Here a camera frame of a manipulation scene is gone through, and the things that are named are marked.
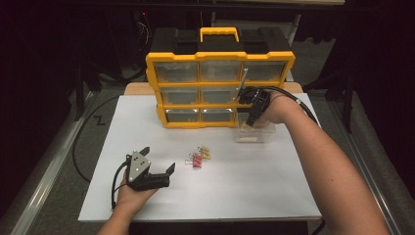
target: white paper sheet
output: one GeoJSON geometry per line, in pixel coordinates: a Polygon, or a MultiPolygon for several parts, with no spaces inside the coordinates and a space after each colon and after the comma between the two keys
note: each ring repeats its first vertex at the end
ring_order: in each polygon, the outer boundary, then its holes
{"type": "MultiPolygon", "coordinates": [[[[312,110],[306,94],[297,94],[312,110]]],[[[126,155],[149,146],[151,173],[176,163],[170,186],[160,189],[135,220],[197,221],[321,216],[285,125],[268,143],[237,143],[235,129],[163,128],[154,96],[121,96],[89,186],[80,221],[111,215],[111,188],[126,155]],[[199,146],[210,148],[202,168],[185,164],[199,146]]]]}

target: human arm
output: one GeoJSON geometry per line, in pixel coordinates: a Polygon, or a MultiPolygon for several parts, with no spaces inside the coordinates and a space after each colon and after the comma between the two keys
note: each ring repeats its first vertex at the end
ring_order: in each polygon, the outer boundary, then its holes
{"type": "Polygon", "coordinates": [[[284,123],[332,234],[389,234],[366,183],[339,146],[293,100],[274,92],[258,120],[284,123]]]}
{"type": "Polygon", "coordinates": [[[144,207],[147,200],[157,191],[158,189],[136,192],[126,185],[121,186],[118,190],[118,197],[113,214],[98,234],[128,234],[128,228],[134,215],[144,207]]]}

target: human hand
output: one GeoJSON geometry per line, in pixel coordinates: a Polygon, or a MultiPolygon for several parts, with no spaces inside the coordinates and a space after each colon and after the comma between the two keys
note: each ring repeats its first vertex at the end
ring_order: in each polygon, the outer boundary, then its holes
{"type": "Polygon", "coordinates": [[[283,93],[274,91],[271,93],[268,108],[262,116],[256,120],[255,125],[261,125],[267,121],[271,121],[276,124],[285,123],[288,118],[287,114],[296,112],[303,113],[303,110],[299,104],[283,93]]]}
{"type": "Polygon", "coordinates": [[[116,206],[113,214],[122,216],[124,219],[131,220],[134,215],[139,212],[146,202],[159,190],[151,189],[147,191],[135,191],[129,186],[125,185],[125,175],[120,183],[118,189],[118,197],[116,199],[116,206]]]}

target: yellow storage organizer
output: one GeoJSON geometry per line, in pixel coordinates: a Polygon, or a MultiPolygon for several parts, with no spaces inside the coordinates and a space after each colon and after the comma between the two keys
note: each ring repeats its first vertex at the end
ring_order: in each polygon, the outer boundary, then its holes
{"type": "Polygon", "coordinates": [[[235,99],[244,69],[246,86],[284,88],[295,58],[278,27],[158,28],[147,77],[164,127],[235,127],[237,109],[246,107],[235,99]]]}

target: paper clip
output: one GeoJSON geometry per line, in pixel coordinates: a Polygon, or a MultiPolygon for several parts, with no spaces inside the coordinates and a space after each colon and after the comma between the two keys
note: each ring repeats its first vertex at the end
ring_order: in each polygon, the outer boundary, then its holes
{"type": "Polygon", "coordinates": [[[198,147],[199,153],[201,153],[202,158],[209,160],[210,159],[210,149],[206,146],[198,147]]]}
{"type": "Polygon", "coordinates": [[[185,165],[193,165],[193,167],[201,168],[202,167],[202,156],[199,153],[193,153],[190,155],[189,160],[185,160],[185,165]]]}

